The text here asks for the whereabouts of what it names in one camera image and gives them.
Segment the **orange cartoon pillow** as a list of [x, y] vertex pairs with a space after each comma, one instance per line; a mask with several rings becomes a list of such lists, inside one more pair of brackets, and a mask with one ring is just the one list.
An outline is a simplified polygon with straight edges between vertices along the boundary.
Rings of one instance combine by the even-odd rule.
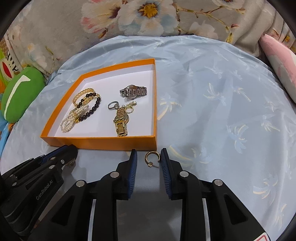
[[[19, 74], [20, 71], [16, 67], [9, 50], [4, 44], [1, 44], [1, 100], [3, 98], [4, 91], [10, 81]], [[11, 125], [4, 119], [1, 113], [1, 154], [9, 136]]]

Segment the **orange jewelry box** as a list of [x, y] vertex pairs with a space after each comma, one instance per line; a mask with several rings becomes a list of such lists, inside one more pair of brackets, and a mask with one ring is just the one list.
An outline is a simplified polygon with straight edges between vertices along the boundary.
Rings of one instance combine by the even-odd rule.
[[[113, 106], [127, 105], [128, 98], [119, 90], [128, 85], [144, 86], [147, 95], [137, 97], [133, 113], [128, 114], [127, 136], [118, 137], [113, 120]], [[87, 88], [100, 95], [97, 110], [85, 120], [74, 124], [64, 133], [62, 121], [74, 109], [74, 96]], [[144, 59], [104, 67], [81, 75], [68, 89], [49, 117], [40, 137], [49, 145], [59, 147], [73, 144], [80, 149], [139, 151], [157, 148], [157, 78], [156, 61]]]

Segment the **gold hoop earring with post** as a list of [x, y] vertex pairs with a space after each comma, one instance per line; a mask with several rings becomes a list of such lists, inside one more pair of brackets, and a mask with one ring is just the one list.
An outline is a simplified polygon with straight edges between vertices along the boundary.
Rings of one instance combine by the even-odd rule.
[[149, 151], [145, 154], [144, 161], [149, 168], [159, 168], [161, 156], [157, 151]]

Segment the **gold double hoop earring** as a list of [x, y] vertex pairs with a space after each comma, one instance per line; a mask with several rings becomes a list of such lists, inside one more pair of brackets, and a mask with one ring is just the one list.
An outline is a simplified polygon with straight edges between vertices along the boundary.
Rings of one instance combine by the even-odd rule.
[[128, 103], [126, 106], [125, 106], [125, 112], [127, 114], [130, 114], [130, 113], [133, 113], [134, 111], [134, 106], [137, 105], [137, 102], [136, 101], [132, 101], [130, 103]]

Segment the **grey floral blanket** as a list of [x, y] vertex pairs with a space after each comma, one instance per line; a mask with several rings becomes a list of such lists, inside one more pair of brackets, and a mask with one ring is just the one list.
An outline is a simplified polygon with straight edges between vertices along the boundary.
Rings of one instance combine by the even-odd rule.
[[73, 55], [119, 35], [196, 35], [259, 56], [259, 38], [274, 37], [295, 51], [295, 36], [267, 1], [30, 1], [1, 44], [21, 72], [45, 76]]

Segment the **pink white plush pillow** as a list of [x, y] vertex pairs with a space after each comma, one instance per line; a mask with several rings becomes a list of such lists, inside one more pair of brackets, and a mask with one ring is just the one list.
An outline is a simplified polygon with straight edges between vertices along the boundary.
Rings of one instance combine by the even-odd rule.
[[295, 102], [295, 54], [288, 47], [267, 34], [261, 36], [259, 44], [281, 84]]

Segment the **gold wristwatch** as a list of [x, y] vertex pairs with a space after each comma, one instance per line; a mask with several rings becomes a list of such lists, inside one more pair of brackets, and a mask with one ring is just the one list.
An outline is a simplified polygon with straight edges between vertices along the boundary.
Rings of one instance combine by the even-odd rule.
[[129, 122], [129, 116], [125, 110], [125, 106], [122, 106], [116, 110], [116, 116], [113, 120], [118, 137], [127, 136], [127, 124]]

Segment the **light blue palm sheet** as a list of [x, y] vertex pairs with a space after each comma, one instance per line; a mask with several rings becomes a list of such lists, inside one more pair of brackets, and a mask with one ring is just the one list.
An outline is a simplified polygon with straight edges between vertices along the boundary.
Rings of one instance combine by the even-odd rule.
[[82, 74], [154, 58], [158, 149], [199, 179], [223, 180], [276, 240], [295, 215], [295, 104], [259, 59], [202, 37], [116, 37], [74, 55], [15, 124], [1, 173], [52, 150], [48, 118]]

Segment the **green plush pillow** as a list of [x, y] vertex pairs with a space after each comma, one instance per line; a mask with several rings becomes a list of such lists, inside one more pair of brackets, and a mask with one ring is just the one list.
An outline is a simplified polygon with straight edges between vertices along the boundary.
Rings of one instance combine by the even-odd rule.
[[45, 87], [43, 74], [26, 67], [7, 85], [1, 99], [1, 112], [8, 123], [17, 122]]

